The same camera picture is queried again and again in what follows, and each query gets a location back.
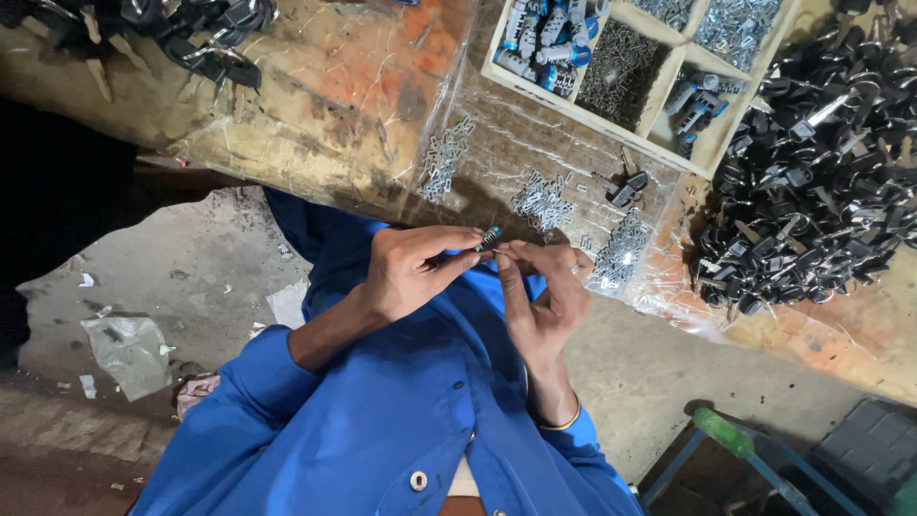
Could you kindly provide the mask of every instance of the shirt button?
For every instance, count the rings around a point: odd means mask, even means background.
[[[414,471],[411,474],[411,489],[417,491],[423,491],[426,487],[426,474],[423,471]]]

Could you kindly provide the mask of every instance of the table surface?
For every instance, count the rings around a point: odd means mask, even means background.
[[[51,55],[19,28],[0,30],[0,94],[198,165],[405,225],[498,225],[511,238],[536,241],[511,198],[534,169],[547,177],[572,171],[564,192],[572,221],[556,238],[592,239],[594,258],[617,227],[624,212],[590,174],[620,173],[621,144],[478,72],[503,2],[281,0],[280,7],[269,34],[238,47],[263,71],[257,93],[189,78],[150,40],[128,36],[154,78],[115,56],[106,64],[114,96],[107,103],[83,63]],[[805,2],[790,38],[804,37],[828,8],[827,0]],[[415,192],[421,170],[414,163],[430,134],[466,116],[477,128],[452,192],[428,203]],[[691,293],[682,259],[709,183],[633,155],[652,178],[638,203],[652,244],[627,289],[604,294],[714,342],[771,353],[917,406],[917,253],[900,252],[878,286],[850,297],[730,322]],[[580,183],[586,192],[573,187]]]

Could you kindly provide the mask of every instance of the wooden compartment box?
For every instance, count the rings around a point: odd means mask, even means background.
[[[726,147],[729,146],[733,133],[738,128],[748,104],[755,97],[758,86],[768,70],[787,28],[792,24],[796,9],[800,4],[800,0],[783,0],[780,4],[779,12],[774,17],[770,32],[761,41],[760,51],[752,61],[750,70],[748,73],[744,73],[701,45],[691,41],[694,37],[694,32],[703,20],[710,0],[695,0],[691,6],[688,23],[681,32],[669,27],[662,20],[649,15],[630,2],[612,0],[608,15],[599,19],[599,36],[589,42],[591,50],[595,49],[602,30],[604,30],[605,22],[609,17],[671,48],[671,53],[662,63],[659,75],[649,91],[643,115],[636,129],[632,132],[574,104],[580,88],[580,82],[586,73],[586,67],[580,69],[577,82],[573,86],[573,93],[565,99],[492,62],[494,53],[500,49],[500,43],[503,40],[503,33],[506,29],[506,18],[509,16],[513,1],[506,0],[503,6],[503,12],[491,40],[490,53],[487,55],[483,66],[481,66],[481,73],[485,77],[528,96],[543,106],[559,111],[589,128],[626,143],[657,161],[679,170],[694,172],[707,179],[713,179],[713,173],[716,172],[716,168],[723,158]],[[713,119],[709,128],[698,133],[690,161],[678,156],[678,142],[673,128],[679,115],[676,114],[670,120],[662,111],[662,107],[668,98],[669,92],[675,85],[676,77],[683,65],[695,70],[716,73],[723,77],[745,79],[749,82],[748,91],[743,94],[720,94],[720,98],[729,101],[729,107],[719,117]]]

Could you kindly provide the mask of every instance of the bracelet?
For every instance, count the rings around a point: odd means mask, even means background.
[[[580,396],[577,395],[576,391],[573,392],[573,397],[576,398],[576,414],[573,414],[572,420],[570,420],[567,424],[560,425],[560,426],[551,427],[551,426],[538,425],[538,428],[540,428],[541,430],[547,430],[550,432],[559,432],[561,430],[566,430],[567,428],[570,427],[570,425],[575,423],[576,420],[580,418],[580,409],[582,409],[582,405],[580,404]]]

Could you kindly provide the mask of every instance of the dirty floor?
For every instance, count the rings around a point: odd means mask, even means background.
[[[30,396],[52,396],[88,421],[111,408],[118,417],[155,421],[155,428],[165,429],[157,435],[168,435],[175,426],[170,390],[128,404],[94,363],[80,320],[109,305],[115,314],[149,316],[175,346],[170,358],[213,370],[238,354],[252,323],[274,322],[265,296],[306,277],[309,263],[299,256],[283,258],[278,250],[283,242],[257,187],[216,191],[200,203],[161,209],[133,228],[105,236],[57,271],[20,287],[30,298],[32,337],[20,370],[4,376],[4,383]],[[92,274],[95,285],[79,287],[81,272]],[[737,418],[815,442],[865,396],[797,365],[706,342],[603,297],[592,303],[567,357],[602,449],[630,482],[638,482],[681,431],[687,421],[681,410],[692,399],[712,400]],[[95,401],[79,389],[78,376],[85,374],[95,377]],[[57,382],[72,388],[57,388]],[[62,439],[63,448],[93,453],[88,444]],[[149,440],[149,428],[139,439]],[[166,441],[138,446],[143,454],[136,456],[146,468]],[[61,448],[55,440],[48,445]],[[119,455],[130,457],[135,454]]]

